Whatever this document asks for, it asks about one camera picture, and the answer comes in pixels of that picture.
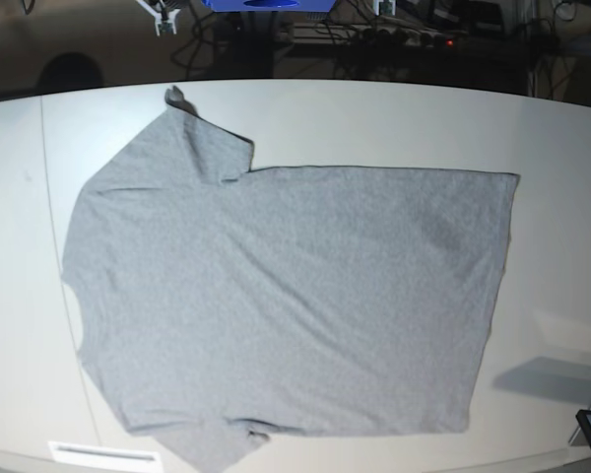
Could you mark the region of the grey T-shirt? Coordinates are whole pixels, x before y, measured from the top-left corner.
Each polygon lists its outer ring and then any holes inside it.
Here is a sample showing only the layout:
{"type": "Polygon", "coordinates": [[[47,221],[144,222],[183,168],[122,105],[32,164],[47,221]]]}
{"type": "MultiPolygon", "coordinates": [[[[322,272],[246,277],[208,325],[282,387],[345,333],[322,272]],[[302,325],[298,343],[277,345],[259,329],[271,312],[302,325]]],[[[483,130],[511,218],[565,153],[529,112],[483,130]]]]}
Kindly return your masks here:
{"type": "Polygon", "coordinates": [[[82,187],[62,258],[123,428],[202,472],[273,434],[464,432],[517,176],[254,170],[249,140],[164,100],[82,187]]]}

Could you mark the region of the white label strip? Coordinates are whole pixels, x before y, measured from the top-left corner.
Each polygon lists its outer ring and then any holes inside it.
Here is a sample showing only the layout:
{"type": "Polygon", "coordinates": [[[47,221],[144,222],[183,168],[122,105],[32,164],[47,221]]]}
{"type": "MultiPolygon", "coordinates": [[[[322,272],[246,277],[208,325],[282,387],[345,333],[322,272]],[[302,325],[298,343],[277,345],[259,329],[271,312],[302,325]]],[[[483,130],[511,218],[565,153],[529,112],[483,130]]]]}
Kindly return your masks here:
{"type": "Polygon", "coordinates": [[[161,459],[156,452],[117,449],[91,445],[49,441],[48,447],[54,461],[66,464],[117,468],[121,466],[157,466],[161,459]]]}

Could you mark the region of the blue plastic mount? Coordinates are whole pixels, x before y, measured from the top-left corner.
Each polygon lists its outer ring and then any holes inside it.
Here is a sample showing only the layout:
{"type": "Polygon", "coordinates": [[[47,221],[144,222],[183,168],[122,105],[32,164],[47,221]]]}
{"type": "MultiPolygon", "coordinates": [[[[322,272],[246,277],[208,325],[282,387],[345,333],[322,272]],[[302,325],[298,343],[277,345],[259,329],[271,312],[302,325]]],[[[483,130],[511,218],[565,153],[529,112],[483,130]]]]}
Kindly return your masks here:
{"type": "Polygon", "coordinates": [[[322,12],[327,13],[335,0],[204,0],[214,12],[322,12]]]}

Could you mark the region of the white power strip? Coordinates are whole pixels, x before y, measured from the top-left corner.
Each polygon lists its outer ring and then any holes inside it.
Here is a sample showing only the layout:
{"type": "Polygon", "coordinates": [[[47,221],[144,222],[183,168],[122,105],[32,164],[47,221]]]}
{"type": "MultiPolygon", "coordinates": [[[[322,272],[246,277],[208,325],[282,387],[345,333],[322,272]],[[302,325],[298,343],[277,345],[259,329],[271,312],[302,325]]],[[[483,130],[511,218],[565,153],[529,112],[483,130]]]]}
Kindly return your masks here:
{"type": "Polygon", "coordinates": [[[330,24],[293,23],[281,27],[278,40],[287,43],[356,45],[382,42],[400,47],[454,48],[468,37],[466,32],[441,32],[433,29],[417,29],[395,24],[330,24]]]}

